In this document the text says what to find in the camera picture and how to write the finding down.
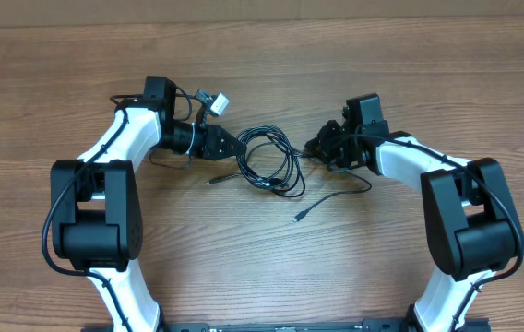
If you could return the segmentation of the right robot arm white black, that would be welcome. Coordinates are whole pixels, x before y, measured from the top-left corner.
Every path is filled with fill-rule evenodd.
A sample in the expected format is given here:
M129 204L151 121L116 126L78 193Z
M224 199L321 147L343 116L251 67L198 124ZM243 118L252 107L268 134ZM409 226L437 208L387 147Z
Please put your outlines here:
M364 331L488 331L465 314L482 287L514 275L524 231L500 163L450 157L403 131L392 132L380 98L348 99L343 123L328 121L304 149L332 172L367 168L421 194L435 269L403 318L366 318Z

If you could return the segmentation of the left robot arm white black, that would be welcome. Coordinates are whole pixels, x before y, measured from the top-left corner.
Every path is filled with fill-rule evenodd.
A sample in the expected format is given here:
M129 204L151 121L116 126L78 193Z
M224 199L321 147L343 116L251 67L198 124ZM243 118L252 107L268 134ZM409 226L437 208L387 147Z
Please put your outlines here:
M142 93L111 101L113 123L101 139L52 166L42 254L54 271L92 282L113 319L112 331L164 331L163 310L138 263L144 228L137 169L157 148L223 160L244 153L245 145L207 122L229 105L221 93L189 95L167 77L148 76Z

